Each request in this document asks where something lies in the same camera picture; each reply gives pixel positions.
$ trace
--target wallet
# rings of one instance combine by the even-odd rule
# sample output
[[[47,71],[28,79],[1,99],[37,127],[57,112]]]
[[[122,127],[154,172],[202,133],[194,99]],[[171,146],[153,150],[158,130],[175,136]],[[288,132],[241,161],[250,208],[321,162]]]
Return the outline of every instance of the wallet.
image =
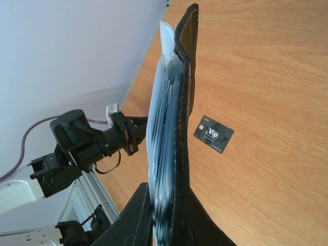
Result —
[[[173,31],[160,23],[159,59],[146,131],[148,184],[158,246],[183,245],[189,230],[191,190],[187,129],[195,94],[198,4]]]

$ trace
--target metal frame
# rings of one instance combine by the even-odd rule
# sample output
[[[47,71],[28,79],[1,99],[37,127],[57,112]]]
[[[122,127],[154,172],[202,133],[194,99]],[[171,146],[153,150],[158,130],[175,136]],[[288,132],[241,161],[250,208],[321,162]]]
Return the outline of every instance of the metal frame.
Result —
[[[102,205],[103,211],[112,224],[119,216],[115,203],[93,171],[83,173],[75,181],[58,222],[69,220],[83,222],[99,204]],[[90,223],[86,223],[83,228],[85,231],[91,230]]]

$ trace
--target robotic arm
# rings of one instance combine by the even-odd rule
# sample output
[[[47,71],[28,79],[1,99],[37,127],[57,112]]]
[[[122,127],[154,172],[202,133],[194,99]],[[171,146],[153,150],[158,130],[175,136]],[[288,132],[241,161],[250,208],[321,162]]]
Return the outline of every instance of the robotic arm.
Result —
[[[60,192],[107,156],[124,149],[131,156],[146,135],[147,117],[125,117],[122,112],[109,115],[111,128],[100,131],[90,126],[82,110],[73,110],[50,123],[57,141],[54,153],[31,161],[45,197]]]

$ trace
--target white bracket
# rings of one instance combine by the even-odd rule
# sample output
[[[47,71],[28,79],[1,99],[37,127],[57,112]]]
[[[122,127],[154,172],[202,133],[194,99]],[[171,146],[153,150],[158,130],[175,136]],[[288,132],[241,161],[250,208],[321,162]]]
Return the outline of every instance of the white bracket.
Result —
[[[12,234],[0,237],[1,246],[46,246],[63,245],[59,242],[62,238],[60,230],[55,227],[45,228],[39,231]]]
[[[32,167],[25,166],[0,182],[0,214],[44,198],[39,182],[31,179],[30,173],[33,173]]]
[[[106,106],[106,120],[110,127],[114,126],[114,122],[112,121],[112,118],[110,116],[111,114],[117,113],[118,111],[118,104],[109,104],[108,106]]]

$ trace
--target black leather wallet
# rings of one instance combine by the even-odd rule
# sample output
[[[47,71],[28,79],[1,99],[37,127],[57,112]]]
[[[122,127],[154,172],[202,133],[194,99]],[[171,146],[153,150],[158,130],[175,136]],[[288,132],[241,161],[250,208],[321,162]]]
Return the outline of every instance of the black leather wallet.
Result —
[[[183,62],[175,125],[175,188],[168,245],[186,245],[191,216],[187,129],[195,94],[198,4],[191,5],[175,30],[174,52]]]

